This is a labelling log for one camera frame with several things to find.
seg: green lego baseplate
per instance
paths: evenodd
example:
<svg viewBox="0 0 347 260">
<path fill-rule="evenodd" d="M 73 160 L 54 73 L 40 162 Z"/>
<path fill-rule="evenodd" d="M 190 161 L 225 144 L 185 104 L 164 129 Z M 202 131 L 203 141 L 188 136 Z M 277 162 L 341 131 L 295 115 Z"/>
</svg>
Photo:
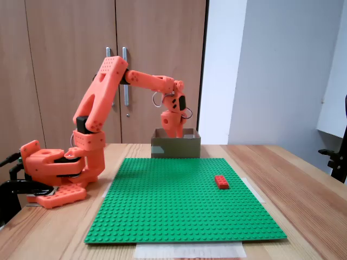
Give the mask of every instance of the green lego baseplate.
<svg viewBox="0 0 347 260">
<path fill-rule="evenodd" d="M 223 175 L 229 189 L 214 177 Z M 221 242 L 287 236 L 224 159 L 127 158 L 85 243 Z"/>
</svg>

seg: white wall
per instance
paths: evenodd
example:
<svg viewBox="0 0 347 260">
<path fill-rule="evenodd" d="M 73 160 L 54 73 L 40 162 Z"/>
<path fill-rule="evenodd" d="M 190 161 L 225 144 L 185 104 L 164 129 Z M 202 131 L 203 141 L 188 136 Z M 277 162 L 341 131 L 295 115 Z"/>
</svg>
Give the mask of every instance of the white wall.
<svg viewBox="0 0 347 260">
<path fill-rule="evenodd" d="M 205 46 L 199 134 L 203 144 L 227 144 L 247 0 L 211 0 Z"/>
<path fill-rule="evenodd" d="M 336 148 L 338 140 L 316 125 L 342 5 L 248 0 L 229 143 L 279 145 L 329 170 L 317 150 Z"/>
<path fill-rule="evenodd" d="M 345 97 L 347 94 L 347 1 L 344 2 L 332 61 L 317 129 L 343 137 L 346 129 Z"/>
</svg>

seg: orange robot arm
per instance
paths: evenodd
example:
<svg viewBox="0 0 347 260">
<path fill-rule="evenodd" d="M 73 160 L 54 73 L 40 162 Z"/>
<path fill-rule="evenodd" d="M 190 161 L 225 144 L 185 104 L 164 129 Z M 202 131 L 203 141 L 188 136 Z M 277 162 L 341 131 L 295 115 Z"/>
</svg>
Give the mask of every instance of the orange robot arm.
<svg viewBox="0 0 347 260">
<path fill-rule="evenodd" d="M 135 70 L 125 73 L 124 80 L 135 87 L 162 93 L 162 103 L 168 108 L 161 114 L 162 126 L 169 137 L 183 137 L 183 125 L 187 120 L 183 81 L 166 76 L 152 76 Z"/>
<path fill-rule="evenodd" d="M 160 92 L 162 104 L 168 108 L 161 114 L 163 128 L 169 137 L 182 137 L 183 124 L 187 119 L 183 82 L 127 70 L 127 65 L 119 56 L 104 59 L 73 117 L 77 126 L 73 131 L 76 147 L 70 148 L 65 154 L 62 149 L 41 149 L 38 141 L 21 147 L 23 168 L 27 175 L 34 181 L 61 188 L 59 194 L 31 197 L 31 202 L 54 207 L 86 196 L 82 187 L 97 181 L 98 175 L 105 169 L 106 143 L 102 127 L 121 82 Z"/>
</svg>

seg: wire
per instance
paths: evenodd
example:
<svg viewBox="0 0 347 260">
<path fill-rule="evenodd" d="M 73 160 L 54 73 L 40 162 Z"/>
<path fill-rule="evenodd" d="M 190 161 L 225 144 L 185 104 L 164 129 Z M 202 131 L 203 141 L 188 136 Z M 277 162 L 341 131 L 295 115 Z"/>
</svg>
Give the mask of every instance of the wire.
<svg viewBox="0 0 347 260">
<path fill-rule="evenodd" d="M 72 145 L 72 140 L 74 140 L 74 133 L 72 133 L 71 137 L 70 137 L 70 146 L 74 147 L 75 146 L 75 140 L 74 140 L 74 144 L 73 145 Z"/>
<path fill-rule="evenodd" d="M 153 105 L 156 106 L 156 107 L 161 107 L 161 106 L 162 106 L 163 100 L 164 100 L 165 97 L 167 97 L 167 96 L 173 96 L 172 93 L 171 93 L 171 94 L 165 94 L 165 95 L 163 96 L 162 100 L 160 101 L 160 105 L 157 105 L 157 104 L 155 103 L 155 101 L 154 101 L 154 97 L 155 97 L 155 95 L 156 95 L 157 93 L 158 93 L 158 92 L 154 92 L 154 94 L 153 94 L 153 96 L 152 96 Z"/>
<path fill-rule="evenodd" d="M 190 110 L 188 107 L 187 107 L 187 109 L 190 111 L 190 116 L 188 118 L 185 118 L 184 116 L 181 115 L 181 117 L 184 119 L 190 119 L 193 116 L 192 110 Z"/>
</svg>

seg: cable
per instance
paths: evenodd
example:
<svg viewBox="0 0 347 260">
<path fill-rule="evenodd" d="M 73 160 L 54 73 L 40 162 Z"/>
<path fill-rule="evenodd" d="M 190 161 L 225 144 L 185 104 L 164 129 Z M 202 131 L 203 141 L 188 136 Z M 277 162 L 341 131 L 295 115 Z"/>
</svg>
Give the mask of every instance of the cable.
<svg viewBox="0 0 347 260">
<path fill-rule="evenodd" d="M 190 111 L 190 116 L 188 118 L 185 118 L 184 116 L 181 115 L 181 117 L 184 119 L 190 119 L 193 116 L 192 110 L 190 110 L 188 107 L 187 107 L 187 109 Z"/>
<path fill-rule="evenodd" d="M 2 162 L 0 162 L 0 167 L 6 165 L 6 164 L 10 164 L 13 163 L 15 160 L 18 160 L 21 157 L 21 153 L 14 153 L 10 156 L 8 156 L 5 160 L 3 160 Z"/>
<path fill-rule="evenodd" d="M 71 134 L 71 137 L 70 137 L 70 146 L 71 147 L 74 147 L 75 146 L 75 142 L 74 144 L 72 145 L 72 140 L 74 140 L 74 133 Z"/>
<path fill-rule="evenodd" d="M 164 98 L 166 97 L 166 96 L 173 96 L 174 94 L 165 94 L 164 96 L 163 96 L 163 98 L 162 98 L 162 100 L 161 100 L 161 102 L 160 102 L 160 105 L 158 106 L 156 103 L 155 103 L 155 101 L 154 101 L 154 97 L 155 97 L 155 95 L 157 94 L 158 92 L 154 92 L 154 94 L 153 94 L 153 96 L 152 96 L 152 102 L 153 102 L 153 105 L 155 106 L 155 107 L 161 107 L 162 106 L 162 104 L 163 104 L 163 100 L 164 100 Z"/>
</svg>

